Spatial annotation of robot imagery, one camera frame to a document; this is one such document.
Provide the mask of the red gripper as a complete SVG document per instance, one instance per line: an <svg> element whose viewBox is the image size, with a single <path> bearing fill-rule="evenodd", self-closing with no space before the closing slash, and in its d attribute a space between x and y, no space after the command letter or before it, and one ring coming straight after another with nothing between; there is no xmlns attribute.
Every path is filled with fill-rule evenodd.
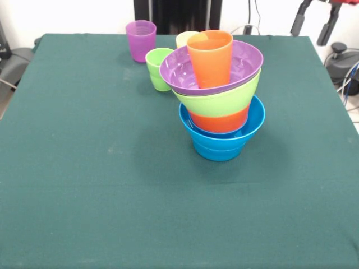
<svg viewBox="0 0 359 269"><path fill-rule="evenodd" d="M335 24L339 17L339 11L342 3L344 4L359 4L359 0L329 0L331 4L330 16L328 22L324 24L321 33L317 39L316 44L318 46L325 46L333 32ZM303 0L300 4L295 20L293 22L290 33L292 36L299 36L302 25L305 20L305 12L311 4L311 0Z"/></svg>

